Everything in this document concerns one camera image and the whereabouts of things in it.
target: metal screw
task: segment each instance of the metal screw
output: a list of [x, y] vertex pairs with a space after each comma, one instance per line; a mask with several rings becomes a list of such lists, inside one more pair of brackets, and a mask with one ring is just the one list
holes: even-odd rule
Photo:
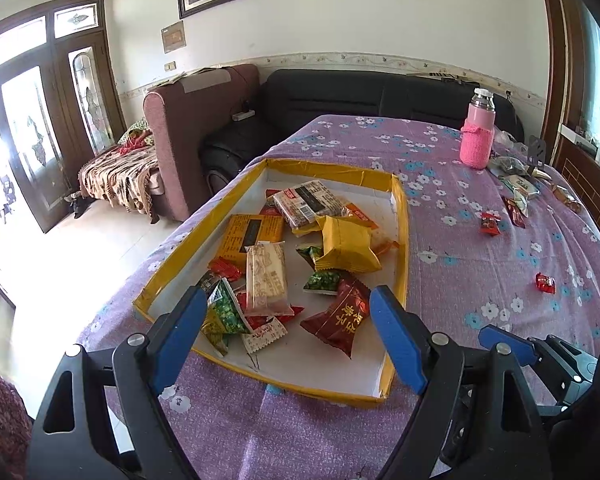
[[511, 353], [511, 347], [506, 343], [498, 343], [496, 345], [496, 352], [500, 355], [509, 355]]
[[71, 345], [66, 350], [65, 354], [67, 354], [69, 357], [76, 357], [81, 351], [82, 348], [80, 348], [80, 345]]
[[444, 346], [449, 343], [449, 337], [442, 332], [436, 332], [431, 336], [431, 340], [438, 346]]
[[144, 343], [144, 335], [143, 334], [130, 335], [129, 338], [126, 340], [126, 342], [129, 346], [140, 346], [142, 343]]

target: white wall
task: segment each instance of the white wall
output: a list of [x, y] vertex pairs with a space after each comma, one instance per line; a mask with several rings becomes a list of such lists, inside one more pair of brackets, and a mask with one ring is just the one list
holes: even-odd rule
[[187, 46], [163, 54], [177, 0], [112, 0], [118, 91], [178, 71], [293, 52], [369, 52], [485, 73], [540, 96], [549, 72], [544, 0], [236, 0], [184, 20]]

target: pink knit cover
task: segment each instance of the pink knit cover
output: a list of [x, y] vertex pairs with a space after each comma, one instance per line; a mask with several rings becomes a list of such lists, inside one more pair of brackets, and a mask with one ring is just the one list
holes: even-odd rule
[[483, 170], [487, 167], [489, 161], [494, 129], [485, 130], [466, 120], [461, 131], [460, 160], [470, 168]]

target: yellow tape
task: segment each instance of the yellow tape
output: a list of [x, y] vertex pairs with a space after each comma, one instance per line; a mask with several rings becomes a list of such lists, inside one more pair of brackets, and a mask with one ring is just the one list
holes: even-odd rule
[[[216, 230], [218, 225], [231, 212], [238, 200], [255, 183], [258, 177], [266, 169], [280, 171], [281, 173], [297, 174], [310, 178], [324, 178], [351, 184], [352, 186], [361, 186], [375, 189], [382, 192], [390, 192], [395, 201], [396, 216], [398, 221], [398, 257], [395, 271], [394, 294], [403, 304], [406, 304], [407, 280], [408, 280], [408, 249], [409, 249], [409, 213], [407, 199], [400, 184], [399, 179], [391, 173], [375, 170], [363, 170], [352, 166], [343, 166], [339, 164], [324, 164], [321, 162], [311, 162], [308, 160], [291, 159], [265, 159], [253, 166], [248, 172], [240, 178], [240, 181], [230, 190], [226, 196], [220, 200], [216, 206], [203, 218], [193, 229], [185, 240], [176, 248], [175, 251], [164, 261], [157, 272], [151, 277], [144, 286], [140, 295], [134, 300], [134, 306], [149, 322], [154, 322], [148, 312], [156, 297], [164, 290], [164, 287], [175, 278], [185, 267], [187, 262], [198, 251], [200, 246]], [[252, 379], [265, 381], [274, 384], [285, 390], [297, 392], [299, 394], [315, 397], [316, 399], [330, 400], [332, 402], [344, 402], [351, 406], [360, 408], [371, 408], [383, 402], [389, 395], [391, 384], [395, 375], [394, 364], [385, 354], [382, 364], [382, 372], [379, 382], [379, 397], [361, 396], [330, 392], [316, 388], [304, 388], [296, 384], [287, 384], [279, 381], [273, 381], [268, 378], [228, 364], [215, 355], [207, 354], [197, 348], [193, 351], [204, 356], [210, 361], [228, 368], [236, 373], [245, 375]]]

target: pink thermos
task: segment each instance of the pink thermos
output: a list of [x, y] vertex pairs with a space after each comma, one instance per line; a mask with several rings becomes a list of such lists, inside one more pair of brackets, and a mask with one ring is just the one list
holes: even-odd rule
[[467, 166], [476, 170], [487, 167], [493, 145], [495, 119], [493, 93], [485, 88], [476, 88], [469, 103], [469, 114], [462, 127], [460, 160]]

